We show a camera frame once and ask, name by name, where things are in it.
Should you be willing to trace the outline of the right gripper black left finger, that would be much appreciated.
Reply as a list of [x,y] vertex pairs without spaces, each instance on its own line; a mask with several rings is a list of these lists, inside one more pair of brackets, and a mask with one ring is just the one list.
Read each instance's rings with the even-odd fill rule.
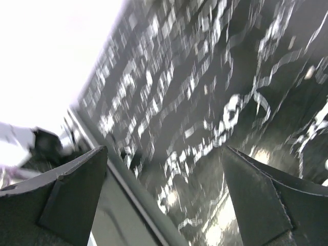
[[1,245],[87,245],[107,169],[106,147],[1,189]]

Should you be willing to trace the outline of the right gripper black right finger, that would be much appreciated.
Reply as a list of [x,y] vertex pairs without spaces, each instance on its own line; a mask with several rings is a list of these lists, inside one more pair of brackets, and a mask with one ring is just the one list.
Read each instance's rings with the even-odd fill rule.
[[221,162],[244,245],[327,245],[327,187],[229,146]]

